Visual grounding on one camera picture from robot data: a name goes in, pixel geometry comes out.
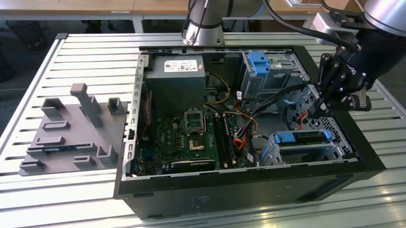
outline computer case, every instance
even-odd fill
[[[315,87],[311,85],[316,81],[317,67],[304,47],[141,47],[140,52],[134,98],[128,119],[128,128],[134,132],[142,130],[137,126],[137,122],[142,121],[138,119],[142,116],[140,113],[145,111],[141,108],[144,105],[140,105],[142,101],[145,102],[141,95],[141,90],[145,88],[142,81],[153,71],[153,59],[157,57],[189,56],[193,59],[199,56],[197,59],[201,59],[200,56],[203,56],[204,70],[221,72],[229,87],[240,90],[241,87],[247,88],[247,77],[253,77],[253,69],[249,66],[252,62],[247,59],[248,54],[251,52],[264,53],[273,61],[279,61],[279,63],[272,62],[269,67],[272,64],[283,64],[284,61],[295,65],[293,72],[291,66],[283,66],[284,74],[291,77],[291,82],[279,80],[280,85],[288,86],[299,81],[308,83],[305,89],[289,93],[284,100],[293,100],[296,109],[304,110],[317,97]],[[205,90],[216,87],[217,83],[205,79]],[[247,109],[252,109],[257,102],[257,100],[249,99],[243,99],[241,102]],[[279,101],[268,108],[264,118],[257,119],[261,135],[271,136],[275,132],[288,131],[285,124],[277,118],[284,110],[283,105],[285,103]],[[284,113],[289,122],[296,112],[301,112],[301,110],[288,109]],[[386,169],[348,112],[331,110],[331,117],[323,118],[316,120],[316,123],[308,121],[305,127],[309,130],[321,128],[331,132],[340,155],[335,155],[332,160],[325,158],[308,163],[136,175],[132,170],[138,170],[138,167],[134,166],[140,164],[133,164],[130,161],[138,158],[137,148],[145,142],[136,136],[125,135],[117,165],[114,196],[124,200],[140,219],[323,200],[355,181],[371,178]],[[291,128],[295,123],[291,122],[287,125]]]

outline floor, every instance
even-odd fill
[[[106,21],[101,22],[102,33],[130,33],[133,32],[130,21],[112,21],[114,30],[110,31],[106,26]],[[173,32],[173,27],[181,27],[181,21],[173,21],[173,25],[164,22],[161,29],[165,32]],[[48,21],[40,22],[45,38],[48,40],[48,47],[53,41],[57,33],[84,33],[86,25],[80,21]],[[144,24],[146,32],[156,32],[154,22],[145,21]],[[28,88],[30,80],[36,74],[46,49],[41,51],[28,51],[22,43],[10,32],[4,21],[0,21],[0,51],[6,57],[13,69],[14,75],[10,80],[0,83],[0,135],[4,131],[9,118],[14,112],[18,102],[24,95],[24,89]],[[399,103],[406,106],[406,78],[404,78],[406,57],[402,63],[379,78],[383,85],[398,99]]]

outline metal worktable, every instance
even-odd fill
[[[303,45],[313,60],[332,47],[296,33],[227,34],[228,45]],[[98,102],[130,101],[138,46],[181,45],[179,34],[69,35],[49,49],[25,96],[0,138],[0,227],[402,227],[406,226],[406,112],[376,82],[372,110],[352,112],[387,171],[336,192],[325,200],[229,212],[140,220],[112,199],[114,169],[17,175],[33,139],[45,97],[64,104],[72,83],[86,83]]]

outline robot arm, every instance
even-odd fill
[[[183,43],[199,46],[223,45],[223,18],[251,17],[259,11],[261,4],[261,0],[192,0]]]
[[[192,0],[189,26],[183,40],[187,45],[223,45],[221,18],[252,16],[264,6],[271,17],[292,30],[335,44],[333,55],[320,57],[319,99],[309,110],[313,117],[328,116],[328,109],[368,111],[366,91],[376,78],[400,61],[406,53],[406,0],[368,0],[364,12],[329,8],[317,13],[311,29],[292,26],[273,12],[268,0]]]
[[[328,115],[327,108],[368,111],[366,91],[404,56],[406,0],[368,0],[364,10],[363,13],[343,10],[317,13],[312,22],[311,29],[357,46],[356,51],[337,46],[335,55],[320,57],[316,81],[320,98],[309,110],[312,116]]]

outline blue plastic tab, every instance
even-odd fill
[[[293,101],[288,101],[288,100],[283,100],[283,101],[284,101],[284,103],[287,103],[288,105],[295,104],[295,102],[293,102]]]
[[[293,135],[291,132],[277,133],[276,136],[280,138],[281,143],[292,143],[296,142]]]
[[[248,59],[253,68],[255,76],[267,76],[271,66],[265,54],[263,52],[249,52]]]
[[[332,140],[332,135],[331,135],[329,131],[324,130],[324,136],[325,136],[325,138],[327,138],[328,141]]]
[[[275,143],[276,144],[280,143],[280,138],[279,138],[279,136],[276,134],[273,135],[273,139],[275,139]]]

